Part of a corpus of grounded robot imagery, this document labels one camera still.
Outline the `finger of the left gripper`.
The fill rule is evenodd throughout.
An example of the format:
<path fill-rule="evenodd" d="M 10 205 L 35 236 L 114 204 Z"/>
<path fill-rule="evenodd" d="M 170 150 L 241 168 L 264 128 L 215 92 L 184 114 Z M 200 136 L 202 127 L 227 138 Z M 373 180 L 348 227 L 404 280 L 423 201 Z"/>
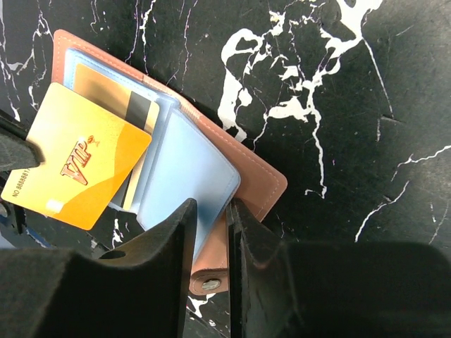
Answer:
<path fill-rule="evenodd" d="M 38 146 L 26 140 L 27 130 L 1 111 L 1 172 L 36 168 L 44 157 Z"/>

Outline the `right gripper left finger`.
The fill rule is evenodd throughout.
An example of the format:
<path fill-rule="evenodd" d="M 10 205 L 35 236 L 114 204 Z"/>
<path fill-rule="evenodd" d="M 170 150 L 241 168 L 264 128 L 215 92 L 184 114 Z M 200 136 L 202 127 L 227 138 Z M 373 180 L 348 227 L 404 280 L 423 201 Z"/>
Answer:
<path fill-rule="evenodd" d="M 2 337 L 181 337 L 197 229 L 187 199 L 97 259 L 71 249 L 1 251 Z"/>

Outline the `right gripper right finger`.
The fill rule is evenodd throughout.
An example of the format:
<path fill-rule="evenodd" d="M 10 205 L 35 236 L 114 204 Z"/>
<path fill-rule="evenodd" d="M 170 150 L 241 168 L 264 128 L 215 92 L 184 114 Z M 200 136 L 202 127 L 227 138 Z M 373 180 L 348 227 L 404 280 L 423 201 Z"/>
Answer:
<path fill-rule="evenodd" d="M 287 242 L 227 207 L 233 337 L 449 337 L 450 262 L 410 242 Z"/>

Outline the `gold VIP credit card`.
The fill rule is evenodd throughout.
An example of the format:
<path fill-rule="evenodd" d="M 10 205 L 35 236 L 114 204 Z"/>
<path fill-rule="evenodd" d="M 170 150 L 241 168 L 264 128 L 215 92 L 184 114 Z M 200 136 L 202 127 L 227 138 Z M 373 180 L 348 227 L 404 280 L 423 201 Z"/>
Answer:
<path fill-rule="evenodd" d="M 91 230 L 152 138 L 53 82 L 26 140 L 38 148 L 42 162 L 12 170 L 1 198 Z"/>

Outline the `orange credit card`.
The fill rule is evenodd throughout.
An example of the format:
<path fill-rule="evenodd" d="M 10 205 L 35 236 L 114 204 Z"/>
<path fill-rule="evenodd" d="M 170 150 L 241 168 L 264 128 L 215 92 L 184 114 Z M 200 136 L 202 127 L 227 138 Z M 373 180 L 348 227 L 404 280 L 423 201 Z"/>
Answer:
<path fill-rule="evenodd" d="M 126 87 L 87 65 L 78 64 L 75 66 L 73 91 L 146 133 L 153 134 L 160 107 L 136 89 Z M 132 210 L 146 155 L 142 154 L 112 200 L 125 211 Z"/>

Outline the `pink leather card holder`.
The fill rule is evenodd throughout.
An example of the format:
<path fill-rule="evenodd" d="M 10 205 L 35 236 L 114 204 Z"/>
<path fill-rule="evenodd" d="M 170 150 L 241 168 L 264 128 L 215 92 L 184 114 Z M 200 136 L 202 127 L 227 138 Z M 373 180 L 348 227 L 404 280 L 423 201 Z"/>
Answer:
<path fill-rule="evenodd" d="M 225 292 L 226 206 L 239 198 L 257 220 L 263 220 L 286 190 L 285 176 L 166 85 L 95 45 L 57 30 L 53 81 L 73 90 L 78 64 L 136 89 L 160 107 L 132 210 L 119 208 L 113 199 L 110 207 L 135 214 L 140 226 L 148 230 L 184 200 L 195 199 L 197 234 L 189 288 L 196 295 Z"/>

